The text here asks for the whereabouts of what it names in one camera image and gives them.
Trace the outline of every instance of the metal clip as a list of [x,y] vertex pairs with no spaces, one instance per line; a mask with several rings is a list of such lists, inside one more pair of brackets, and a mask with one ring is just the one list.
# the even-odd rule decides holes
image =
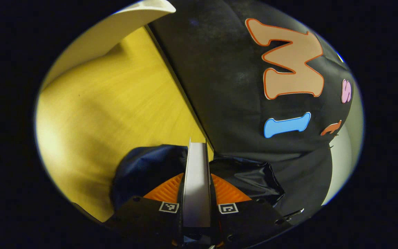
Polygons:
[[301,210],[297,210],[297,211],[295,211],[295,212],[293,212],[293,213],[291,213],[291,214],[287,214],[286,216],[283,216],[283,219],[285,219],[286,221],[289,221],[289,220],[291,219],[291,217],[293,217],[293,216],[295,216],[295,215],[298,215],[298,214],[302,213],[304,210],[305,210],[305,209],[302,208]]
[[281,225],[281,224],[283,224],[285,221],[289,221],[289,220],[291,219],[291,217],[293,217],[293,216],[295,216],[295,215],[298,215],[298,214],[302,213],[304,210],[305,210],[305,209],[302,208],[301,210],[297,210],[297,211],[295,211],[295,212],[292,212],[291,214],[287,214],[286,216],[283,216],[282,219],[276,220],[276,221],[275,221],[275,224]]

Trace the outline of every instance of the orange ribbed surface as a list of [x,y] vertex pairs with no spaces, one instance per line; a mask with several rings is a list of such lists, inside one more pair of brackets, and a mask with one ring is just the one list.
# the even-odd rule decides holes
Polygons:
[[[177,203],[177,194],[182,176],[183,173],[180,173],[179,175],[167,180],[163,184],[150,191],[148,194],[144,195],[144,197],[160,202]],[[213,178],[213,183],[215,184],[217,205],[251,200],[250,197],[238,190],[226,180],[214,174],[211,174],[211,177]]]
[[183,173],[167,180],[163,184],[144,195],[144,198],[152,199],[160,202],[177,203],[177,193],[179,191],[180,180]]
[[211,177],[213,178],[213,183],[215,184],[216,202],[218,205],[251,200],[250,197],[226,180],[214,174],[211,174]]

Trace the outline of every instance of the orange letter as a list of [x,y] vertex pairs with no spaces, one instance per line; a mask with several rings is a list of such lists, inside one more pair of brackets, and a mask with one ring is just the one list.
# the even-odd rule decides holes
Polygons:
[[286,68],[292,73],[280,73],[272,68],[264,72],[264,91],[267,99],[291,93],[311,93],[318,97],[322,93],[324,79],[306,63],[323,55],[319,40],[312,33],[265,25],[256,19],[246,19],[245,25],[254,41],[264,47],[270,41],[289,42],[262,55],[268,63]]
[[340,120],[338,123],[333,123],[330,124],[327,128],[325,128],[322,133],[320,134],[321,136],[325,136],[328,132],[330,134],[333,134],[334,131],[336,131],[338,128],[340,128],[340,125],[342,124],[342,120]]

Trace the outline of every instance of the black background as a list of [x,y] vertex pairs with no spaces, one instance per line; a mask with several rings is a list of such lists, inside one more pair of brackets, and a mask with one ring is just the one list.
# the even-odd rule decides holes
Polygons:
[[[41,167],[36,94],[73,39],[129,1],[0,1],[0,248],[127,248]],[[363,154],[342,191],[265,248],[398,248],[398,1],[272,1],[338,50],[363,95]]]

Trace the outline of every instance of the yellow wooden surface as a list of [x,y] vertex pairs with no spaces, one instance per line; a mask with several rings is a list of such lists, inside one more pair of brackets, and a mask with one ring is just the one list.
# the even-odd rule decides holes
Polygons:
[[[77,66],[39,95],[36,132],[57,187],[101,222],[112,214],[109,190],[133,148],[188,145],[205,137],[141,27],[104,57]],[[213,151],[208,147],[209,160]]]

